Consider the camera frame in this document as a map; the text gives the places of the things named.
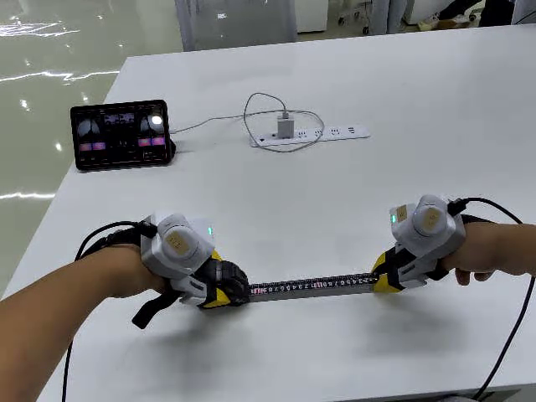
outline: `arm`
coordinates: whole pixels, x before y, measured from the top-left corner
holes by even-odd
[[[469,284],[471,272],[478,281],[485,281],[495,270],[536,276],[536,226],[468,224],[465,243],[441,265],[447,270],[456,269],[460,285]]]
[[[109,247],[0,301],[0,400],[36,400],[81,323],[107,297],[161,289],[135,246]]]

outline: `measuring tape blade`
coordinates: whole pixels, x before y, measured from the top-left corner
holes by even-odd
[[[250,302],[372,293],[375,274],[352,274],[250,285]]]

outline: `plug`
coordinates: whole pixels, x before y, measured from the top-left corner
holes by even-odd
[[[294,137],[294,117],[290,116],[288,111],[277,117],[277,138]]]

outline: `glossy floor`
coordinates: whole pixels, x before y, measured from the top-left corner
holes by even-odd
[[[173,0],[0,2],[0,294],[73,160],[70,107],[127,56],[181,50]]]

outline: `power strip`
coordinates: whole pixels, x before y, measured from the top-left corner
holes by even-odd
[[[307,128],[302,130],[294,130],[293,138],[276,138],[276,134],[257,136],[255,139],[264,147],[272,147],[275,145],[302,144],[305,142],[313,142],[321,134],[320,128]],[[324,134],[319,141],[336,141],[336,140],[353,140],[355,138],[368,138],[370,132],[367,127],[355,124],[353,126],[326,127]],[[250,138],[250,145],[258,147]]]

